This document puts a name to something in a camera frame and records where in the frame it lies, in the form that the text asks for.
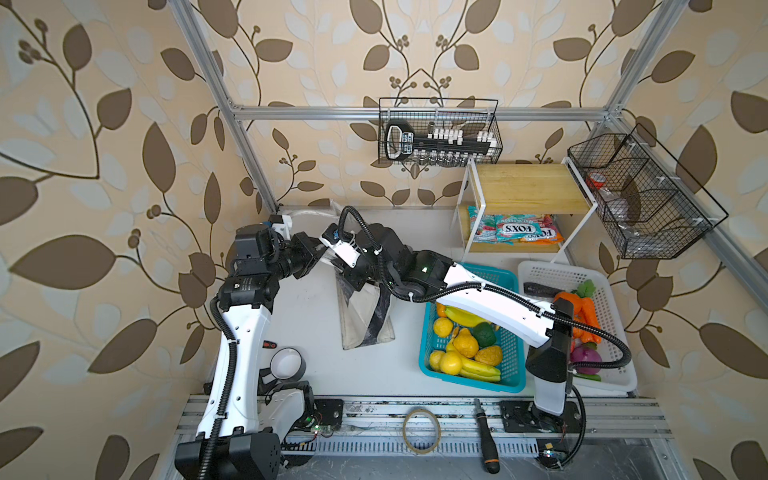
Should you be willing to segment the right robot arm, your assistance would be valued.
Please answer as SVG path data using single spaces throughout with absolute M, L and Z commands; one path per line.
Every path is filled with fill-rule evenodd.
M 537 421 L 562 418 L 572 376 L 589 362 L 570 359 L 571 334 L 579 327 L 565 300 L 524 297 L 487 281 L 449 257 L 414 251 L 388 227 L 363 224 L 357 233 L 330 225 L 320 238 L 352 286 L 375 282 L 411 303 L 441 303 L 475 314 L 513 333 L 529 346 L 525 368 L 534 378 L 530 408 Z

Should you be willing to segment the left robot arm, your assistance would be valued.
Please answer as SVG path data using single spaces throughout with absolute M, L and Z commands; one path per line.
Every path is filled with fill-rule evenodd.
M 304 232 L 289 239 L 265 224 L 238 229 L 228 275 L 210 300 L 221 330 L 211 393 L 195 438 L 178 445 L 185 479 L 274 479 L 285 437 L 312 416 L 312 392 L 297 381 L 258 407 L 259 356 L 281 280 L 306 276 L 325 246 Z

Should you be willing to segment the cream canvas tote bag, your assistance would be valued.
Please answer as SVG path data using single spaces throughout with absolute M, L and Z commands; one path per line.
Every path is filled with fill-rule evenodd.
M 370 225 L 352 206 L 343 207 L 334 224 L 339 227 L 344 240 L 360 230 L 373 238 L 368 229 Z M 334 253 L 327 248 L 319 263 L 328 263 L 335 269 L 342 348 L 353 350 L 392 341 L 395 334 L 389 318 L 391 296 L 386 288 L 377 283 L 366 284 L 359 292 L 348 289 L 332 264 L 334 259 Z

